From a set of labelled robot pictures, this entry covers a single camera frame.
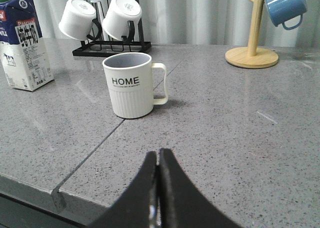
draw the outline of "gray countertop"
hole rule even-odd
[[[153,44],[169,101],[124,120],[112,111],[103,58],[73,57],[72,40],[45,45],[54,81],[28,92],[0,72],[0,193],[86,224],[148,151],[169,148],[241,226],[320,226],[319,50],[273,48],[277,65],[249,70],[225,61],[231,46]],[[154,88],[162,95],[160,72]]]

